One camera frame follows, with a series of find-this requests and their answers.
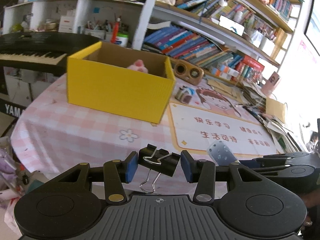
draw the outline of pink checkered tablecloth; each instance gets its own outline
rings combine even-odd
[[[178,80],[176,90],[183,84],[190,86]],[[250,115],[246,117],[251,122],[257,122]],[[172,143],[168,110],[161,123],[155,126],[149,122],[69,104],[66,75],[53,83],[23,112],[11,141],[25,167],[30,172],[38,170],[48,178],[82,162],[96,167],[113,159],[124,160],[129,153],[139,151],[147,144],[179,153]],[[193,157],[210,160],[208,155],[193,154]],[[125,187],[139,190],[147,174],[148,169],[139,166],[133,182]],[[187,194],[194,186],[186,182],[178,165],[173,178],[165,175],[159,177],[156,188],[159,194]]]

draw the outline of window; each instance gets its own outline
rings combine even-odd
[[[304,32],[320,55],[320,0],[313,0],[307,28]]]

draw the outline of cartoon girl illustration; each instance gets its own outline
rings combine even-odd
[[[213,110],[214,107],[218,107],[225,113],[228,113],[228,110],[233,109],[234,114],[237,117],[241,117],[241,114],[235,109],[230,101],[216,91],[198,87],[196,93],[205,108]]]

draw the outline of black binder clip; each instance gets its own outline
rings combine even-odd
[[[148,144],[147,147],[139,151],[138,164],[149,168],[147,179],[140,184],[140,188],[143,192],[153,193],[155,188],[155,182],[159,178],[160,174],[164,174],[172,177],[174,171],[180,160],[180,155],[176,153],[169,153],[164,149],[157,150],[156,146]],[[151,170],[157,171],[158,174],[152,182],[152,190],[145,190],[142,185],[149,181]]]

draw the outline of wooden speaker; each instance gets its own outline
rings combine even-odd
[[[182,80],[196,86],[203,78],[202,68],[195,66],[184,60],[179,60],[173,68],[174,75]]]

